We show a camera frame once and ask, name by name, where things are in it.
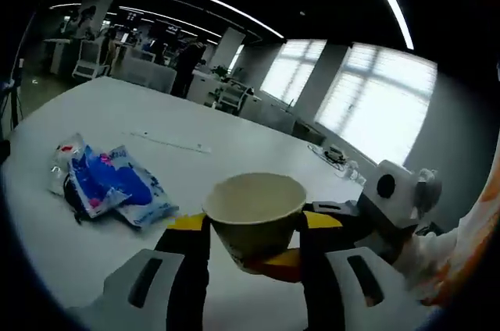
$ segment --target paper cup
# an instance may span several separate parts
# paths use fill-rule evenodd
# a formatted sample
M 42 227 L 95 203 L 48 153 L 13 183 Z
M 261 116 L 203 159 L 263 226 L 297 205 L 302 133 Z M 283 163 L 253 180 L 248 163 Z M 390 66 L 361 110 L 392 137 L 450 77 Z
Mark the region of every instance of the paper cup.
M 289 176 L 245 173 L 217 184 L 203 206 L 234 261 L 285 251 L 305 204 L 304 187 Z

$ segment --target white table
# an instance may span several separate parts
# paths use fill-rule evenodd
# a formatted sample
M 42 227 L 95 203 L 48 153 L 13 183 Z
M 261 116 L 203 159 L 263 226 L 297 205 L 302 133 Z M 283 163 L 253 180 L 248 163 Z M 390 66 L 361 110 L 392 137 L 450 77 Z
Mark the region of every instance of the white table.
M 26 253 L 62 306 L 90 303 L 104 279 L 142 248 L 153 248 L 166 222 L 139 233 L 112 215 L 75 223 L 68 204 L 46 190 L 49 159 L 74 132 L 94 148 L 125 144 L 159 179 L 183 214 L 202 209 L 214 184 L 239 173 L 294 177 L 308 201 L 357 199 L 361 187 L 340 179 L 307 143 L 238 117 L 101 77 L 61 94 L 31 114 L 10 137 L 2 167 L 7 202 Z M 201 153 L 158 144 L 129 132 L 202 144 Z M 212 232 L 205 329 L 296 329 L 306 326 L 301 284 L 240 271 Z M 297 245 L 298 237 L 292 241 Z

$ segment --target snack package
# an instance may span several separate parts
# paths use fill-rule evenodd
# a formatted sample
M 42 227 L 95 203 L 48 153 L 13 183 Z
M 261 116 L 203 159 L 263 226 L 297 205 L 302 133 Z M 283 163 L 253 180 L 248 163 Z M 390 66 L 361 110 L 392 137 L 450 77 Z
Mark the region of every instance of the snack package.
M 125 184 L 124 190 L 131 194 L 116 210 L 132 226 L 149 226 L 179 209 L 172 204 L 158 180 L 139 165 L 124 146 L 112 150 L 109 158 Z
M 88 145 L 71 158 L 69 169 L 65 197 L 80 216 L 95 218 L 132 196 L 109 156 Z
M 48 189 L 55 194 L 64 196 L 64 179 L 68 176 L 69 161 L 74 155 L 81 155 L 85 148 L 83 137 L 79 133 L 62 141 L 54 151 Z

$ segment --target window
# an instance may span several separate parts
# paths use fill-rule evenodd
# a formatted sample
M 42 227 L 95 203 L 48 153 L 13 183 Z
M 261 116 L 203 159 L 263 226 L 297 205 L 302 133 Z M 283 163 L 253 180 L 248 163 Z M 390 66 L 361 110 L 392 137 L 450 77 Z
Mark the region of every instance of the window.
M 240 46 L 237 48 L 236 54 L 234 54 L 233 60 L 231 60 L 231 64 L 229 65 L 229 68 L 227 69 L 227 74 L 231 75 L 233 72 L 233 68 L 236 65 L 236 62 L 238 61 L 238 58 L 240 57 L 241 51 L 243 50 L 244 44 L 240 44 Z
M 316 121 L 376 163 L 402 165 L 427 113 L 437 76 L 426 59 L 355 44 Z
M 260 90 L 293 106 L 326 43 L 324 40 L 293 40 L 284 44 Z

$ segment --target table surface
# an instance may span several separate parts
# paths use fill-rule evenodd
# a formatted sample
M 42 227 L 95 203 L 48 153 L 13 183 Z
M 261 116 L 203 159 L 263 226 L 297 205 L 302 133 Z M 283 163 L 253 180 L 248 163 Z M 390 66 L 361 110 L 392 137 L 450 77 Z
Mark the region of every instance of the table surface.
M 194 102 L 101 77 L 43 105 L 12 133 L 2 167 L 13 223 L 32 265 L 64 307 L 81 306 L 101 292 L 104 279 L 143 248 L 154 248 L 167 224 L 138 232 L 113 215 L 77 225 L 70 207 L 47 190 L 58 143 L 80 132 L 93 148 L 125 144 L 149 169 L 181 214 L 202 210 L 213 186 L 250 172 L 289 175 L 308 201 L 357 199 L 362 188 L 336 176 L 307 143 Z M 149 132 L 197 152 L 130 133 Z M 307 324 L 301 284 L 240 271 L 212 231 L 205 329 L 296 329 Z M 298 246 L 298 236 L 292 244 Z

